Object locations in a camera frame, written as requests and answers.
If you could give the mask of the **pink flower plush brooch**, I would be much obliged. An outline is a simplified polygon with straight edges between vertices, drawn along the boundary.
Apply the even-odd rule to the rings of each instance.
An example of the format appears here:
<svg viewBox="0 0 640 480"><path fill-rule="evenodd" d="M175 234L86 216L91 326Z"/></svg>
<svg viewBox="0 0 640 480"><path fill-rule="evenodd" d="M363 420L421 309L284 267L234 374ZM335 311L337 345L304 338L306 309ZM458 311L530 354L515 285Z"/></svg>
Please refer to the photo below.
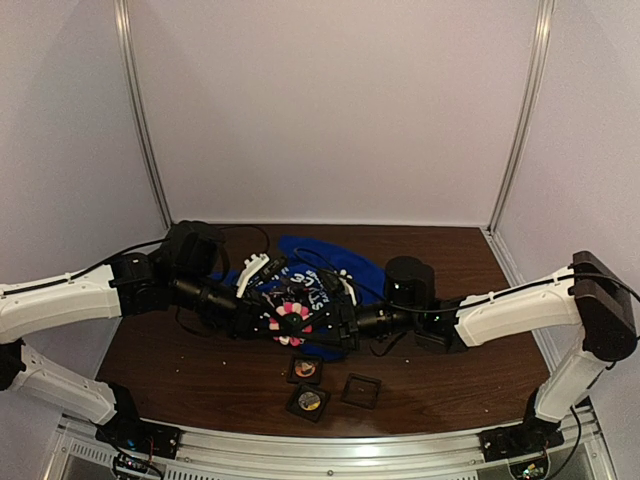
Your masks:
<svg viewBox="0 0 640 480"><path fill-rule="evenodd" d="M306 319L310 314L311 314L311 310L310 310L307 306L305 306L305 319ZM277 320L279 320L279 321L284 321L284 325L283 325L283 326L285 326L285 325L287 325L287 326L294 326L294 325L297 325L297 324L301 323L299 320L294 320L294 316L293 316L293 315L287 315L287 316L286 316L286 317L284 317L284 318L281 318L281 317L279 316L279 318L278 318ZM304 344L304 341L303 341L303 340L301 340L300 338L298 338L298 340L274 340L274 341L276 341L276 342L280 343L281 345L284 345L284 346L291 346L291 347L300 347L301 345L303 345L303 344Z"/></svg>

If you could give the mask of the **blue printed t-shirt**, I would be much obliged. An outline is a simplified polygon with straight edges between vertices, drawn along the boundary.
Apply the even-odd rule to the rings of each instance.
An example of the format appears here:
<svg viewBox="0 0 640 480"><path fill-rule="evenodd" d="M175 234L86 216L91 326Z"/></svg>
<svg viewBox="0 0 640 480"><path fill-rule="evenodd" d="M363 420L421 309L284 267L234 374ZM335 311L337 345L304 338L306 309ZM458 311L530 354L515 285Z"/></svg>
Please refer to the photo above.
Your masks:
<svg viewBox="0 0 640 480"><path fill-rule="evenodd" d="M259 296L264 303L264 313L269 313L276 319L279 318L279 315L275 308L285 301L300 302L307 306L311 312L321 310L328 305L351 304L344 297L333 296L324 289L318 278L320 269L332 271L344 269L352 276L351 284L358 299L358 304L354 306L355 309L369 306L382 298L384 272L381 267L346 248L313 238L285 235L279 240L278 251L268 255L270 257L284 255L288 259L288 265L268 283L253 280L243 297ZM235 297L236 280L242 269L233 272L230 279L223 281L225 286L232 288ZM279 331L275 332L260 324L259 327L260 332L255 338L268 339L278 343L273 340L274 335L297 337L297 335L290 333L292 326L282 326ZM316 331L322 330L337 331L337 326L336 324L330 325L328 328ZM302 354L319 356L326 361L341 360L355 351L345 349L341 352L330 351L305 344L300 347L284 347L296 349Z"/></svg>

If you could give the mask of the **small round badge brooch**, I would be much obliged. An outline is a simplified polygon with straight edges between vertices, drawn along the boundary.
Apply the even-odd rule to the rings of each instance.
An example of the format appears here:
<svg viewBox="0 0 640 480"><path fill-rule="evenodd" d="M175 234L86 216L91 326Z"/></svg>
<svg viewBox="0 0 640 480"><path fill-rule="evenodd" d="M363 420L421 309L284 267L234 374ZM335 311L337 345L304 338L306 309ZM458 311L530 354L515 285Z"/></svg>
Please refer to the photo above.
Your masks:
<svg viewBox="0 0 640 480"><path fill-rule="evenodd" d="M321 404L322 398L313 391L304 391L297 399L297 405L304 411L315 411Z"/></svg>

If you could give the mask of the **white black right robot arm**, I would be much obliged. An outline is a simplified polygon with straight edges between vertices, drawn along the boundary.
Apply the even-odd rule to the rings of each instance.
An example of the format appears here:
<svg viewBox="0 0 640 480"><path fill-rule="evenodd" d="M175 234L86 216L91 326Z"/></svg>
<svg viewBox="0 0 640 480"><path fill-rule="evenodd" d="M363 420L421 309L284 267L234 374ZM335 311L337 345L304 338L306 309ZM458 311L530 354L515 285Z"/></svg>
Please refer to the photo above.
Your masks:
<svg viewBox="0 0 640 480"><path fill-rule="evenodd" d="M638 344L633 291L588 251L574 254L569 266L545 278L451 301L436 299L433 269L409 256L387 263L379 304L357 306L346 272L331 271L328 277L335 299L324 310L326 319L298 304L284 310L296 336L344 326L338 339L344 344L359 335L412 328L425 346L454 353L525 331L578 326L575 345L529 400L523 420L529 430L557 427L600 374Z"/></svg>

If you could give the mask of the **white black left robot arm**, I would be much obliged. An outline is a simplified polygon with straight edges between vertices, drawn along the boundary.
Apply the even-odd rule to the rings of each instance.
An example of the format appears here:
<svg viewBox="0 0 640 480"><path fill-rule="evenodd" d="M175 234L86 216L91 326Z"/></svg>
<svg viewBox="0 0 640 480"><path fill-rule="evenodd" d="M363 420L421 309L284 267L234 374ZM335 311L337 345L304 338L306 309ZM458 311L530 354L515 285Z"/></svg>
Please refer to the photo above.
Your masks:
<svg viewBox="0 0 640 480"><path fill-rule="evenodd" d="M129 247L75 273L1 288L1 388L73 412L97 426L137 426L130 392L97 382L38 353L25 336L95 319L125 319L175 306L219 321L231 337L297 336L305 326L298 310L280 310L248 286L270 263L267 254L245 260L235 286L211 275L228 258L221 229L184 220L150 242L152 252Z"/></svg>

